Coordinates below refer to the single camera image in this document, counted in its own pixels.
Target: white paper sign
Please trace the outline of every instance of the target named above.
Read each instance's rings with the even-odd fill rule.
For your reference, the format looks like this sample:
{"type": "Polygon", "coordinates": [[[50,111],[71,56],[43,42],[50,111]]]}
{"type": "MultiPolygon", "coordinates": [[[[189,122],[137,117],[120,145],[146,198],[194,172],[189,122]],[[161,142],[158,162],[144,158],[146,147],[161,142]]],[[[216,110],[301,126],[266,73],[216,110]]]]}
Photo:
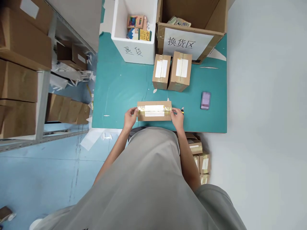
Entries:
{"type": "Polygon", "coordinates": [[[212,35],[165,28],[163,54],[173,56],[178,51],[192,54],[192,60],[197,60],[212,38],[212,35]]]}

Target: white styrofoam box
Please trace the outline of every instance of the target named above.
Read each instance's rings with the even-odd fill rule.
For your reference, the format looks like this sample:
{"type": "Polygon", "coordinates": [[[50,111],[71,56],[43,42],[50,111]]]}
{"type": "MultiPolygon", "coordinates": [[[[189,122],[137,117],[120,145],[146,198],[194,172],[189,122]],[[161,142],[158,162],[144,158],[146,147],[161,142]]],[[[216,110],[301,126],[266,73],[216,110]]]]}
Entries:
{"type": "Polygon", "coordinates": [[[111,38],[125,62],[154,64],[158,0],[115,0],[111,38]],[[126,38],[130,15],[145,15],[151,24],[151,41],[126,38]]]}

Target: white label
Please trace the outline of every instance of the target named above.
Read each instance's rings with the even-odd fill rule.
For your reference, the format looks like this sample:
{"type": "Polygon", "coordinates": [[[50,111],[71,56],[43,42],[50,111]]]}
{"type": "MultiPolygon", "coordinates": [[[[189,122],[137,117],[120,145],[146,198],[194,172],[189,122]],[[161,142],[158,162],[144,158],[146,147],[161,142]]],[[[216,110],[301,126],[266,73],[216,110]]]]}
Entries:
{"type": "Polygon", "coordinates": [[[202,162],[202,168],[201,169],[207,170],[208,164],[209,164],[209,158],[204,158],[204,161],[202,162]]]}
{"type": "Polygon", "coordinates": [[[177,60],[176,76],[186,77],[188,73],[188,64],[188,60],[179,58],[177,60]]]}
{"type": "Polygon", "coordinates": [[[158,60],[156,67],[156,78],[164,77],[166,78],[166,70],[167,70],[167,60],[158,60]]]}
{"type": "Polygon", "coordinates": [[[145,117],[164,117],[164,111],[145,111],[145,117]]]}
{"type": "Polygon", "coordinates": [[[20,8],[29,16],[36,19],[39,8],[31,0],[22,0],[20,3],[20,8]]]}
{"type": "Polygon", "coordinates": [[[145,105],[145,111],[164,111],[164,105],[145,105]]]}
{"type": "Polygon", "coordinates": [[[85,58],[78,54],[78,59],[86,64],[85,58]]]}
{"type": "Polygon", "coordinates": [[[212,35],[165,28],[163,54],[173,56],[178,51],[192,54],[192,60],[197,60],[212,38],[212,35]]]}

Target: cardboard box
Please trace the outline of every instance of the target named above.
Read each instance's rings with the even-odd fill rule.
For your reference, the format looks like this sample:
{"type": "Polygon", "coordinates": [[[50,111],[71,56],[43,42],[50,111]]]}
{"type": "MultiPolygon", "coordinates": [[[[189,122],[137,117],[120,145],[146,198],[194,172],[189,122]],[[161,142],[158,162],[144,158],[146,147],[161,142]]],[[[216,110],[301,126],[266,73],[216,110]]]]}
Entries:
{"type": "Polygon", "coordinates": [[[70,105],[71,98],[70,97],[64,97],[62,108],[59,114],[59,121],[62,122],[66,119],[66,116],[68,114],[69,105],[70,105]]]}
{"type": "Polygon", "coordinates": [[[0,59],[0,99],[37,102],[37,72],[0,59]]]}
{"type": "Polygon", "coordinates": [[[198,168],[198,171],[200,171],[200,168],[199,168],[200,167],[200,165],[199,165],[199,156],[198,155],[194,155],[193,158],[194,158],[195,164],[196,164],[196,166],[198,168]]]}
{"type": "Polygon", "coordinates": [[[6,107],[0,139],[35,134],[36,103],[0,100],[0,105],[6,107]]]}
{"type": "Polygon", "coordinates": [[[5,106],[0,105],[0,131],[3,125],[4,115],[5,115],[5,106]]]}
{"type": "Polygon", "coordinates": [[[4,5],[48,35],[53,9],[44,0],[5,0],[4,5]]]}
{"type": "Polygon", "coordinates": [[[171,101],[138,102],[138,121],[172,120],[170,116],[171,110],[171,101]]]}
{"type": "Polygon", "coordinates": [[[77,117],[77,121],[75,124],[81,125],[81,124],[87,124],[88,121],[86,120],[90,116],[90,107],[88,104],[82,104],[81,110],[79,112],[79,115],[77,117]]]}
{"type": "Polygon", "coordinates": [[[167,89],[167,84],[169,81],[169,68],[170,68],[170,59],[169,55],[159,55],[156,54],[154,60],[153,68],[153,86],[156,89],[167,89]]]}
{"type": "Polygon", "coordinates": [[[48,94],[45,121],[58,121],[59,120],[64,98],[65,97],[57,95],[57,94],[51,94],[51,93],[48,94]]]}
{"type": "Polygon", "coordinates": [[[60,122],[74,124],[77,121],[82,104],[82,102],[71,100],[69,103],[67,115],[65,119],[60,120],[60,122]]]}
{"type": "Polygon", "coordinates": [[[210,154],[198,154],[199,155],[199,165],[200,173],[210,173],[211,171],[211,157],[210,154]]]}
{"type": "Polygon", "coordinates": [[[82,50],[70,41],[57,43],[58,61],[74,68],[75,70],[87,70],[86,55],[82,50]]]}
{"type": "Polygon", "coordinates": [[[189,53],[194,64],[201,64],[227,33],[227,2],[158,0],[158,54],[189,53]],[[167,24],[174,15],[190,22],[191,27],[167,24]]]}
{"type": "Polygon", "coordinates": [[[199,136],[195,136],[192,133],[185,133],[188,140],[192,154],[202,154],[202,144],[199,136]]]}
{"type": "Polygon", "coordinates": [[[174,52],[167,90],[182,92],[190,85],[192,55],[174,52]]]}
{"type": "Polygon", "coordinates": [[[51,69],[51,39],[9,8],[0,14],[5,45],[0,58],[40,71],[51,69]]]}
{"type": "Polygon", "coordinates": [[[201,175],[200,175],[200,179],[201,179],[201,185],[203,185],[203,184],[209,184],[209,181],[210,181],[210,174],[201,174],[201,175]]]}

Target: white wall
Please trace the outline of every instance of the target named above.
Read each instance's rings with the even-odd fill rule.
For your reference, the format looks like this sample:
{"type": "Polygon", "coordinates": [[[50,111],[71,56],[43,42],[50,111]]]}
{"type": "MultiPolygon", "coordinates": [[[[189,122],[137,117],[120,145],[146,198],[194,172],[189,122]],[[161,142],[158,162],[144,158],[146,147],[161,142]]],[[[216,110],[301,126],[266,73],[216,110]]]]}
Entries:
{"type": "Polygon", "coordinates": [[[236,0],[228,15],[228,132],[202,134],[211,183],[249,230],[307,229],[307,4],[236,0]]]}

